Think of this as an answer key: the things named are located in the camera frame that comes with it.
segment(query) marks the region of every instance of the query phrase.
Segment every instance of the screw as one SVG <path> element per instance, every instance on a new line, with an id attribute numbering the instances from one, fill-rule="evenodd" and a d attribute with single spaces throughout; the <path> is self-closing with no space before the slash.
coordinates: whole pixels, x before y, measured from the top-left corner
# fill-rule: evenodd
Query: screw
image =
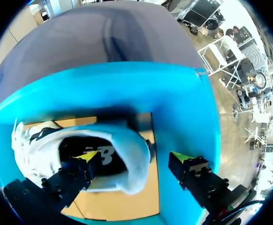
<path id="1" fill-rule="evenodd" d="M 210 186 L 210 187 L 208 188 L 207 192 L 208 192 L 208 193 L 211 193 L 211 192 L 213 192 L 213 191 L 215 191 L 215 190 L 216 190 L 216 188 L 215 188 L 214 186 Z"/>
<path id="2" fill-rule="evenodd" d="M 47 183 L 48 182 L 48 180 L 47 180 L 47 178 L 42 178 L 42 183 Z"/>
<path id="3" fill-rule="evenodd" d="M 195 172 L 195 177 L 199 178 L 201 176 L 200 171 Z"/>
<path id="4" fill-rule="evenodd" d="M 56 190 L 57 192 L 61 192 L 61 187 L 60 187 L 59 184 L 55 185 L 55 190 Z"/>

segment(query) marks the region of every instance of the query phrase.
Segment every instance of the person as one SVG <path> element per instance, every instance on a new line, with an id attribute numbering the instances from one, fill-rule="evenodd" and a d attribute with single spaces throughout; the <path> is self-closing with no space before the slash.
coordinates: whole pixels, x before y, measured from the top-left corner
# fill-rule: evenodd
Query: person
<path id="1" fill-rule="evenodd" d="M 234 26 L 232 29 L 227 29 L 225 35 L 230 36 L 233 40 L 235 40 L 235 34 L 239 32 L 239 28 Z"/>

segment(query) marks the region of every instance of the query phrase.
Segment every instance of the equipment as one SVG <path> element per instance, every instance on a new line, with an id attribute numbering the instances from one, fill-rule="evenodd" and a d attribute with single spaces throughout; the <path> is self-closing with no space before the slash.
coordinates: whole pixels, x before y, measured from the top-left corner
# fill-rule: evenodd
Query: equipment
<path id="1" fill-rule="evenodd" d="M 62 162 L 58 173 L 49 179 L 42 179 L 42 188 L 29 179 L 15 180 L 3 189 L 4 196 L 25 224 L 78 224 L 78 222 L 60 214 L 70 206 L 82 189 L 88 189 L 91 181 L 100 171 L 101 156 L 96 153 L 88 162 L 81 158 L 69 158 Z M 204 225 L 240 224 L 237 216 L 248 205 L 256 191 L 249 190 L 247 197 L 239 206 L 232 208 L 247 188 L 239 185 L 230 191 L 228 179 L 222 179 L 208 167 L 208 161 L 202 157 L 191 158 L 171 152 L 168 167 L 179 181 L 183 190 L 189 190 L 199 205 L 209 211 Z"/>
<path id="2" fill-rule="evenodd" d="M 222 4 L 221 0 L 199 0 L 184 16 L 183 20 L 197 27 L 203 26 Z"/>
<path id="3" fill-rule="evenodd" d="M 256 191 L 242 185 L 233 191 L 228 189 L 229 180 L 222 179 L 214 174 L 208 167 L 208 161 L 202 157 L 188 157 L 176 152 L 171 152 L 168 165 L 183 190 L 189 190 L 202 208 L 206 208 L 209 215 L 204 225 L 240 224 L 238 215 L 248 205 L 260 203 L 252 201 Z M 242 203 L 232 208 L 243 196 Z"/>

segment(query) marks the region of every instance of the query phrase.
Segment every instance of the metal frame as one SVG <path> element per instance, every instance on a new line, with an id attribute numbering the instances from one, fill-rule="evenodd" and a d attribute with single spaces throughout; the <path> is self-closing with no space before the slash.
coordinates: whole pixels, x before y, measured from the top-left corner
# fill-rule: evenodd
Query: metal frame
<path id="1" fill-rule="evenodd" d="M 209 74 L 208 76 L 212 76 L 212 75 L 214 75 L 215 73 L 217 73 L 217 72 L 219 72 L 219 71 L 222 71 L 222 72 L 224 72 L 224 73 L 226 73 L 226 74 L 228 74 L 228 75 L 231 76 L 230 79 L 229 79 L 229 81 L 228 81 L 228 83 L 226 84 L 225 88 L 228 88 L 228 86 L 229 86 L 231 83 L 232 83 L 232 87 L 231 87 L 231 88 L 234 88 L 234 86 L 236 85 L 237 81 L 241 81 L 241 79 L 240 79 L 240 77 L 239 77 L 239 75 L 238 75 L 238 73 L 237 73 L 237 68 L 238 68 L 238 66 L 239 66 L 239 64 L 240 64 L 240 62 L 241 62 L 242 59 L 235 59 L 234 61 L 232 61 L 232 62 L 230 62 L 230 63 L 227 63 L 227 64 L 224 65 L 224 66 L 221 65 L 221 63 L 219 62 L 218 68 L 217 68 L 216 70 L 213 70 L 212 67 L 211 67 L 211 65 L 209 64 L 208 60 L 205 58 L 205 53 L 206 53 L 207 49 L 210 49 L 210 50 L 212 51 L 211 46 L 213 46 L 213 45 L 215 46 L 215 43 L 217 43 L 217 42 L 221 42 L 220 47 L 219 47 L 219 49 L 221 49 L 221 47 L 223 46 L 223 42 L 225 41 L 226 38 L 227 38 L 227 37 L 224 36 L 224 37 L 221 37 L 220 39 L 218 39 L 218 40 L 216 40 L 216 41 L 214 41 L 214 42 L 208 44 L 208 45 L 205 46 L 204 48 L 200 49 L 200 50 L 198 51 L 198 54 L 199 54 L 199 56 L 201 57 L 201 59 L 203 60 L 204 64 L 207 66 L 208 70 L 210 71 L 210 74 Z M 229 67 L 229 66 L 231 66 L 231 65 L 233 65 L 233 64 L 235 64 L 235 63 L 237 63 L 237 65 L 234 66 L 233 73 L 230 73 L 230 72 L 224 70 L 225 68 L 227 68 L 227 67 Z"/>
<path id="2" fill-rule="evenodd" d="M 217 11 L 219 10 L 219 7 L 220 7 L 221 4 L 223 3 L 223 1 L 221 1 L 219 7 L 216 8 L 215 11 L 214 11 L 209 17 L 206 18 L 205 16 L 203 16 L 203 15 L 201 15 L 200 13 L 198 13 L 198 12 L 196 12 L 196 11 L 193 10 L 193 8 L 195 7 L 195 5 L 196 5 L 198 2 L 199 2 L 199 0 L 195 0 L 195 1 L 190 5 L 190 7 L 189 7 L 189 8 L 186 8 L 186 9 L 184 10 L 183 13 L 181 13 L 181 14 L 179 14 L 179 15 L 177 16 L 176 19 L 181 19 L 181 20 L 183 20 L 183 21 L 185 21 L 185 22 L 188 22 L 188 23 L 192 24 L 192 25 L 195 26 L 195 27 L 198 27 L 198 28 L 203 27 L 203 25 L 204 25 L 211 17 L 213 17 L 213 15 L 215 14 L 215 12 L 217 12 Z M 194 13 L 197 13 L 198 15 L 202 16 L 203 18 L 206 18 L 206 20 L 203 22 L 203 24 L 201 24 L 201 26 L 197 26 L 197 25 L 193 24 L 192 22 L 187 21 L 187 20 L 184 19 L 184 18 L 186 17 L 186 15 L 187 15 L 190 11 L 193 11 Z"/>

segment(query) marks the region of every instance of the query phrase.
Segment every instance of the floor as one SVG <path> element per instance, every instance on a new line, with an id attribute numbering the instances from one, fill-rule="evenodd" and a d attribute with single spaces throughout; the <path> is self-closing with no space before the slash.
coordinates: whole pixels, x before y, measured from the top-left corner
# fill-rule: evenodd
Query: floor
<path id="1" fill-rule="evenodd" d="M 194 36 L 189 29 L 182 25 L 188 36 L 192 39 L 196 49 L 199 50 L 208 43 L 214 41 L 211 36 L 203 36 L 199 33 Z M 208 55 L 211 64 L 217 61 L 212 55 Z M 210 77 L 214 95 L 217 101 L 221 124 L 221 157 L 219 176 L 229 179 L 229 188 L 234 189 L 239 184 L 248 187 L 256 171 L 258 150 L 250 150 L 249 143 L 244 143 L 249 133 L 245 128 L 254 129 L 257 124 L 251 123 L 251 113 L 240 114 L 237 122 L 232 115 L 232 106 L 236 103 L 236 90 L 229 94 L 220 83 L 220 78 L 225 78 L 223 73 L 217 73 Z"/>

